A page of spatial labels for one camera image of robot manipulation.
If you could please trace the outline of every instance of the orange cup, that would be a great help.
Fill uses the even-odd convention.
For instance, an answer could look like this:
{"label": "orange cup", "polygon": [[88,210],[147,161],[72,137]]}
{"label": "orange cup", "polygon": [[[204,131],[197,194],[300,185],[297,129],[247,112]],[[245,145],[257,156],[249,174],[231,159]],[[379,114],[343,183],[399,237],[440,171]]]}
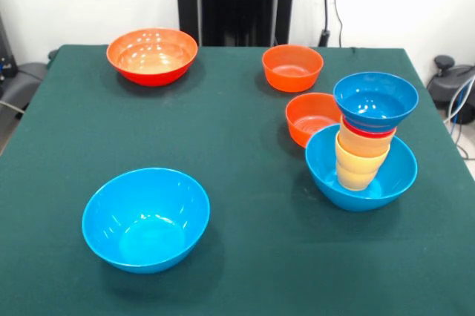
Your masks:
{"label": "orange cup", "polygon": [[290,100],[285,116],[292,139],[306,147],[310,137],[328,125],[338,123],[341,112],[333,95],[312,92]]}
{"label": "orange cup", "polygon": [[315,50],[302,45],[277,45],[262,55],[267,82],[277,90],[301,92],[315,84],[324,60]]}
{"label": "orange cup", "polygon": [[344,123],[343,118],[340,120],[340,134],[338,135],[338,141],[341,147],[358,157],[372,158],[378,157],[383,154],[390,146],[391,140],[393,140],[396,129],[388,136],[382,138],[369,138],[360,136],[351,131]]}

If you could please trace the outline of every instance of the plastic bowl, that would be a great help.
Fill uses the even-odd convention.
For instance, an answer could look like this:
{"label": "plastic bowl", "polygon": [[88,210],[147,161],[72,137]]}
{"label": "plastic bowl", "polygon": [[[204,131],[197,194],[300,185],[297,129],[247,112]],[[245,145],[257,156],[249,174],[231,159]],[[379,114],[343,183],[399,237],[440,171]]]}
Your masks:
{"label": "plastic bowl", "polygon": [[90,199],[82,234],[91,250],[119,269],[155,273],[179,263],[209,220],[209,201],[188,175],[164,168],[130,171]]}
{"label": "plastic bowl", "polygon": [[319,53],[302,45],[277,45],[262,55],[267,82],[277,90],[301,92],[315,84],[324,66]]}
{"label": "plastic bowl", "polygon": [[198,52],[196,41],[175,29],[150,28],[127,33],[107,49],[108,61],[126,79],[163,86],[179,79]]}
{"label": "plastic bowl", "polygon": [[389,73],[355,73],[335,85],[333,94],[345,119],[367,132],[394,129],[419,102],[409,82]]}
{"label": "plastic bowl", "polygon": [[338,142],[348,153],[359,157],[372,158],[383,154],[389,148],[395,133],[396,128],[389,135],[383,137],[369,138],[361,136],[350,129],[341,118]]}
{"label": "plastic bowl", "polygon": [[338,123],[341,112],[332,95],[312,92],[292,99],[286,106],[285,116],[290,136],[305,148],[314,133]]}
{"label": "plastic bowl", "polygon": [[375,179],[362,191],[342,187],[336,176],[335,137],[340,125],[331,125],[314,134],[305,157],[320,191],[335,205],[347,211],[369,211],[391,203],[414,183],[417,162],[414,154],[397,136]]}

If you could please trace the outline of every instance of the bowl rim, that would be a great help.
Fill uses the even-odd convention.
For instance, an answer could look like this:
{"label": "bowl rim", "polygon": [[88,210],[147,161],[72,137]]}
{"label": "bowl rim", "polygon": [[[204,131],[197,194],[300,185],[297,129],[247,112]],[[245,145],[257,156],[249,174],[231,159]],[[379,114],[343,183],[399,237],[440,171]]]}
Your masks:
{"label": "bowl rim", "polygon": [[[191,54],[191,58],[190,60],[188,60],[186,62],[186,64],[183,64],[182,66],[180,66],[179,68],[177,69],[173,69],[173,70],[170,70],[170,71],[165,71],[164,73],[139,73],[139,72],[136,72],[136,71],[130,71],[130,70],[126,70],[124,68],[120,68],[119,66],[115,65],[114,62],[111,60],[111,57],[109,56],[109,53],[110,53],[110,49],[112,47],[112,45],[117,42],[119,39],[123,38],[124,36],[128,36],[130,34],[133,34],[133,33],[139,33],[139,32],[143,32],[143,31],[146,31],[146,30],[170,30],[171,32],[177,32],[177,33],[182,33],[184,34],[185,36],[188,36],[194,43],[194,46],[193,46],[193,53]],[[195,59],[196,59],[196,55],[198,54],[198,43],[196,43],[196,40],[194,40],[194,38],[192,36],[190,36],[188,33],[186,32],[183,32],[182,30],[179,30],[179,29],[174,29],[174,28],[167,28],[167,27],[147,27],[147,28],[141,28],[141,29],[136,29],[136,30],[132,30],[130,32],[127,32],[127,33],[124,33],[122,34],[121,36],[118,36],[116,37],[108,46],[107,46],[107,50],[105,51],[105,56],[107,57],[107,60],[109,61],[109,63],[116,69],[116,70],[121,70],[121,71],[124,71],[126,73],[132,73],[134,75],[141,75],[141,76],[156,76],[156,75],[162,75],[162,74],[167,74],[167,73],[173,73],[177,70],[180,70],[180,69],[183,69],[183,68],[186,68],[188,65],[190,65]]]}
{"label": "bowl rim", "polygon": [[295,77],[308,77],[308,76],[312,76],[312,75],[315,75],[317,73],[319,73],[321,71],[321,69],[323,69],[324,67],[324,57],[315,49],[312,49],[311,47],[307,47],[305,45],[298,45],[298,44],[280,44],[280,45],[276,45],[274,47],[270,47],[269,49],[267,49],[266,51],[264,51],[264,53],[262,54],[262,65],[264,66],[265,69],[267,70],[270,70],[272,72],[274,72],[273,69],[271,69],[266,63],[265,63],[265,57],[267,55],[269,55],[269,53],[271,53],[272,51],[276,51],[276,50],[280,50],[282,47],[298,47],[298,48],[302,48],[302,49],[305,49],[306,51],[309,51],[309,52],[312,52],[313,54],[316,54],[315,57],[318,57],[321,61],[321,65],[320,67],[317,69],[317,70],[314,70],[312,71],[311,73],[306,73],[304,75],[286,75],[284,73],[279,73],[280,76],[282,77],[286,77],[288,79],[291,79],[291,78],[295,78]]}
{"label": "bowl rim", "polygon": [[[115,180],[118,180],[118,179],[121,179],[123,178],[124,176],[127,176],[129,174],[135,174],[135,173],[138,173],[138,172],[141,172],[141,171],[150,171],[150,170],[155,170],[155,171],[170,171],[172,173],[177,173],[179,175],[182,175],[188,179],[190,179],[192,182],[194,182],[195,184],[197,184],[197,186],[200,188],[201,192],[203,193],[203,196],[205,197],[205,206],[206,206],[206,221],[205,223],[203,224],[203,227],[202,229],[200,230],[200,233],[197,235],[197,237],[195,238],[195,240],[192,241],[192,243],[189,243],[188,247],[186,247],[185,249],[183,249],[182,251],[180,251],[179,253],[176,253],[174,254],[173,256],[167,258],[167,259],[164,259],[164,260],[158,260],[157,262],[154,262],[154,263],[149,263],[149,264],[128,264],[128,263],[121,263],[121,262],[117,262],[117,261],[114,261],[108,257],[105,257],[102,253],[99,253],[95,247],[92,246],[92,244],[90,243],[86,233],[85,233],[85,216],[86,216],[86,212],[89,210],[89,208],[91,207],[91,203],[92,201],[94,200],[94,197],[96,197],[103,188],[105,188],[107,185],[111,184],[113,181]],[[84,211],[82,212],[82,220],[81,220],[81,229],[82,229],[82,236],[86,242],[86,244],[88,245],[89,249],[95,254],[97,255],[98,257],[100,257],[101,259],[103,259],[104,261],[110,263],[110,264],[114,264],[114,265],[117,265],[117,266],[126,266],[126,267],[130,267],[130,268],[148,268],[148,267],[152,267],[152,266],[158,266],[159,264],[163,264],[163,263],[167,263],[168,261],[170,260],[173,260],[175,259],[176,257],[179,257],[180,255],[183,255],[185,254],[186,252],[188,252],[191,248],[193,248],[196,243],[198,242],[198,240],[201,238],[201,236],[203,236],[203,233],[204,231],[206,230],[206,227],[208,226],[208,223],[209,223],[209,216],[211,214],[211,208],[210,208],[210,203],[209,203],[209,198],[208,198],[208,194],[206,193],[205,189],[203,188],[203,186],[196,180],[194,179],[193,177],[190,177],[188,174],[185,174],[181,171],[178,171],[178,170],[174,170],[174,169],[170,169],[170,168],[158,168],[158,167],[149,167],[149,168],[139,168],[139,169],[135,169],[135,170],[131,170],[131,171],[126,171],[125,173],[122,173],[122,174],[119,174],[117,175],[116,177],[110,179],[109,181],[107,181],[104,185],[102,185],[99,189],[97,189],[96,192],[94,192],[94,194],[91,196],[91,198],[89,199],[88,203],[86,204],[86,207],[84,208]]]}
{"label": "bowl rim", "polygon": [[[340,99],[338,98],[338,96],[336,95],[336,89],[338,87],[338,85],[341,84],[341,82],[343,82],[345,79],[348,79],[349,77],[351,76],[356,76],[356,75],[362,75],[362,74],[378,74],[378,75],[384,75],[384,76],[391,76],[393,79],[397,79],[397,80],[400,80],[400,81],[403,81],[403,83],[405,83],[406,85],[409,85],[413,92],[416,94],[416,101],[414,102],[413,106],[405,111],[404,113],[401,113],[401,114],[398,114],[396,116],[389,116],[389,117],[386,117],[386,118],[377,118],[377,117],[367,117],[367,116],[362,116],[361,114],[359,114],[358,112],[353,112],[352,110],[349,110],[348,108],[344,107],[341,102],[340,102]],[[335,101],[336,101],[336,104],[338,105],[338,107],[340,108],[341,112],[349,112],[351,114],[354,114],[355,116],[358,116],[358,117],[361,117],[363,118],[365,121],[367,122],[381,122],[381,121],[389,121],[390,119],[393,120],[393,119],[400,119],[400,118],[404,118],[406,117],[407,115],[409,115],[412,111],[414,111],[414,109],[417,107],[417,105],[419,104],[419,92],[417,92],[417,89],[414,87],[413,84],[411,84],[409,81],[403,79],[402,77],[399,77],[397,75],[394,75],[392,73],[383,73],[381,71],[362,71],[360,73],[352,73],[350,75],[346,75],[345,77],[339,79],[335,86],[333,86],[333,96],[335,97]]]}
{"label": "bowl rim", "polygon": [[364,138],[373,138],[373,139],[380,139],[380,138],[386,138],[387,136],[390,136],[391,134],[396,132],[397,127],[394,127],[393,129],[385,132],[368,132],[368,131],[363,131],[362,129],[359,129],[349,123],[345,116],[342,114],[341,115],[341,123],[348,129],[348,131],[353,132],[354,134],[358,136],[362,136]]}
{"label": "bowl rim", "polygon": [[[331,189],[332,191],[335,191],[335,192],[338,192],[341,194],[341,191],[336,191],[334,188],[332,188],[331,186],[329,186],[325,181],[323,181],[320,176],[318,174],[316,174],[315,172],[315,169],[313,169],[313,167],[309,164],[309,146],[311,145],[311,142],[316,139],[317,135],[318,134],[322,134],[323,132],[325,132],[325,130],[330,130],[330,129],[334,129],[335,130],[335,136],[336,134],[339,132],[339,127],[340,125],[339,124],[336,124],[336,125],[329,125],[321,130],[319,130],[317,133],[315,133],[312,138],[310,138],[310,140],[308,141],[307,143],[307,147],[305,148],[305,163],[307,164],[307,167],[308,169],[310,170],[310,172],[312,173],[312,175],[314,177],[316,177],[318,179],[318,181],[320,181],[322,184],[324,184],[326,187],[328,187],[329,189]],[[403,194],[404,192],[406,192],[407,189],[409,189],[413,184],[414,184],[414,181],[416,181],[416,178],[417,178],[417,174],[419,172],[419,167],[417,165],[417,159],[416,157],[414,156],[414,153],[411,151],[411,149],[409,148],[409,146],[407,146],[406,143],[404,143],[402,141],[402,139],[400,139],[399,137],[397,136],[394,136],[394,138],[396,141],[400,142],[402,144],[402,146],[404,147],[404,149],[409,153],[410,155],[410,158],[412,159],[413,161],[413,164],[414,164],[414,174],[412,176],[412,178],[410,179],[410,182],[404,187],[404,188],[400,188],[398,191],[396,192],[393,192],[392,194],[388,194],[386,196],[381,196],[379,198],[374,198],[374,197],[365,197],[365,196],[361,196],[361,195],[358,195],[360,194],[362,191],[351,191],[351,190],[347,190],[345,189],[346,191],[344,191],[344,195],[345,196],[348,196],[348,197],[354,197],[356,199],[360,199],[360,200],[386,200],[386,199],[393,199],[401,194]]]}

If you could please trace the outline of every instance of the table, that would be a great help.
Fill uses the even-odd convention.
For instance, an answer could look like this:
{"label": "table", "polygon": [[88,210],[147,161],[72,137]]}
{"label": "table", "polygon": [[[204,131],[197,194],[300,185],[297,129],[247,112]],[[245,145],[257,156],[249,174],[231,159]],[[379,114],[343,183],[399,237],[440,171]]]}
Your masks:
{"label": "table", "polygon": [[[319,49],[313,90],[381,70],[420,95],[398,129],[416,182],[358,214],[314,186],[264,50],[202,47],[186,77],[141,88],[105,46],[61,48],[1,157],[0,315],[475,314],[475,184],[405,52]],[[196,178],[212,216],[181,264],[127,274],[88,249],[81,217],[104,182],[148,166]]]}

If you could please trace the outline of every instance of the cup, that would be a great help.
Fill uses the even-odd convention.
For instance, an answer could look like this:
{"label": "cup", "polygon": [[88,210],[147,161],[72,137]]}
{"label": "cup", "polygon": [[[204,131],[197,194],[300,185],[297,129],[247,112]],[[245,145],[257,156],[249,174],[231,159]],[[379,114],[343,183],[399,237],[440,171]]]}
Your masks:
{"label": "cup", "polygon": [[373,158],[384,154],[393,140],[396,128],[384,134],[366,134],[356,133],[354,129],[348,126],[343,117],[340,119],[340,145],[348,153],[359,157]]}
{"label": "cup", "polygon": [[340,144],[340,132],[335,138],[336,174],[340,185],[351,191],[364,190],[378,173],[389,153],[390,146],[377,157],[359,157],[343,149]]}

